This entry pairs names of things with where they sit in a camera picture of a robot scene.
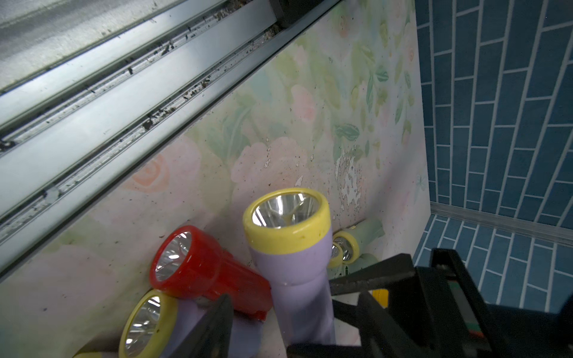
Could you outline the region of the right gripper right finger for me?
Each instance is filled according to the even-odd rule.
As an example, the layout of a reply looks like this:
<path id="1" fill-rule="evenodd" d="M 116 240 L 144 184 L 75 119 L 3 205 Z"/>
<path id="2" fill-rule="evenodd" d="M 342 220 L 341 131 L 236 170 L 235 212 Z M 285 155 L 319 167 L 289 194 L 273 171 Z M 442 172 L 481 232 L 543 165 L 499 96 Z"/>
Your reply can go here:
<path id="1" fill-rule="evenodd" d="M 402 332 L 387 311 L 368 292 L 356 305 L 333 301 L 334 318 L 359 330 L 359 346 L 298 343 L 286 348 L 288 357 L 402 357 Z"/>

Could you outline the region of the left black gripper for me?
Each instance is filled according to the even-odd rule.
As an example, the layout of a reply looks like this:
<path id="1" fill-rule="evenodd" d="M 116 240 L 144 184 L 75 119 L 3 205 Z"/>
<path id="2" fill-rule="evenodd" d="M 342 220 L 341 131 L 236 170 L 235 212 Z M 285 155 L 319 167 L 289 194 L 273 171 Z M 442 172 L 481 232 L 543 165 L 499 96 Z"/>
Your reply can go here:
<path id="1" fill-rule="evenodd" d="M 429 267 L 397 254 L 330 288 L 371 294 L 402 332 L 402 357 L 572 356 L 571 298 L 558 313 L 488 304 L 452 249 L 432 250 Z"/>

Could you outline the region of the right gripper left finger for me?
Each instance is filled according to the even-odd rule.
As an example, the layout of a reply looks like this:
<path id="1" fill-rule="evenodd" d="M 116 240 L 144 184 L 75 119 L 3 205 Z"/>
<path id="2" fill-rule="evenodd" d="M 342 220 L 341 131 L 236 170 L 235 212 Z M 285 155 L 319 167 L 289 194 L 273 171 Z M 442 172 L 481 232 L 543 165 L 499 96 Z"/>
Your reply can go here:
<path id="1" fill-rule="evenodd" d="M 228 357 L 233 315 L 231 297 L 220 296 L 170 357 Z"/>

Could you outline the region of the red flashlight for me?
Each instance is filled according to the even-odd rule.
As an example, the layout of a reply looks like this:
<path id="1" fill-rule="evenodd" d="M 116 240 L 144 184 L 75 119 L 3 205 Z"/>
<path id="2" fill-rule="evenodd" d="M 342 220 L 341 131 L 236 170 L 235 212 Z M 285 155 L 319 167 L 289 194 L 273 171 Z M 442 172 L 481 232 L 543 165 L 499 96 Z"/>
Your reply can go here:
<path id="1" fill-rule="evenodd" d="M 261 322 L 273 307 L 268 280 L 192 225 L 168 235 L 153 258 L 149 280 L 154 289 L 176 298 L 216 301 L 227 294 L 236 311 Z"/>

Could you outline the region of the green flashlight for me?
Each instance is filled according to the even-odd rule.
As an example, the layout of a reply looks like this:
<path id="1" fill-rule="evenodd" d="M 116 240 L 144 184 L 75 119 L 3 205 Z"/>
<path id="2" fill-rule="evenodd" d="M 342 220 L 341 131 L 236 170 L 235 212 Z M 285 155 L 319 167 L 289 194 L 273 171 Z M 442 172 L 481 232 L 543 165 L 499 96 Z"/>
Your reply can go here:
<path id="1" fill-rule="evenodd" d="M 343 260 L 343 251 L 340 245 L 333 244 L 331 260 L 328 264 L 328 279 L 333 280 L 355 273 L 378 263 L 378 259 L 372 254 L 362 254 L 355 262 L 348 264 Z"/>

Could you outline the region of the purple flashlight bottom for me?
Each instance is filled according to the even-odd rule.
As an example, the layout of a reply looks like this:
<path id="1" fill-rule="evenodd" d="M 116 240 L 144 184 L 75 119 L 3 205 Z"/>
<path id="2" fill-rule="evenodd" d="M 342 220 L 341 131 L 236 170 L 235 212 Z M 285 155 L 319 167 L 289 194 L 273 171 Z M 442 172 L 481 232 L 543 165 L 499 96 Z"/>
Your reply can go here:
<path id="1" fill-rule="evenodd" d="M 325 196 L 306 188 L 270 192 L 247 207 L 243 228 L 253 262 L 271 286 L 284 344 L 334 344 L 333 231 Z"/>

